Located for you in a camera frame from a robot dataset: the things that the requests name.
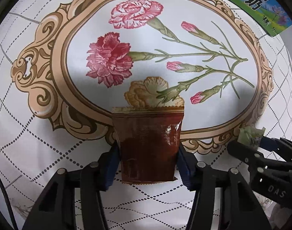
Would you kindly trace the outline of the pale green small packet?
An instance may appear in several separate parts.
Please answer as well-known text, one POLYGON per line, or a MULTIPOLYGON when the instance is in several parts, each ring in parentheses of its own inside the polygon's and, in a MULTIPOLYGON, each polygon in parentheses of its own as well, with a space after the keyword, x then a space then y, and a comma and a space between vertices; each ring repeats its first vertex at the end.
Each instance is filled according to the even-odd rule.
POLYGON ((240 128, 237 142, 246 147, 249 147, 252 150, 256 150, 260 145, 265 130, 266 129, 264 127, 262 129, 257 129, 252 126, 240 128))

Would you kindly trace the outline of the dark red jujube packet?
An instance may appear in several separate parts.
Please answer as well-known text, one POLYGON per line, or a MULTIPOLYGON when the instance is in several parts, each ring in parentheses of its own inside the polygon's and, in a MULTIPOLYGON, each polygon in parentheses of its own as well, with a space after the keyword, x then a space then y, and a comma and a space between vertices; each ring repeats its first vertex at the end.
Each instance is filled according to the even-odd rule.
POLYGON ((112 122, 121 154, 122 182, 174 181, 184 106, 116 107, 112 122))

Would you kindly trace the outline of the cardboard milk box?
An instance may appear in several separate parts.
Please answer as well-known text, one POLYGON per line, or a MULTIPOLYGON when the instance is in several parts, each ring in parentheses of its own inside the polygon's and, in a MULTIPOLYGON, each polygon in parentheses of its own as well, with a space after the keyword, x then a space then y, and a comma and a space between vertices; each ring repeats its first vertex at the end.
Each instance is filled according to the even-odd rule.
POLYGON ((270 36, 292 25, 287 12, 277 0, 228 0, 249 14, 270 36))

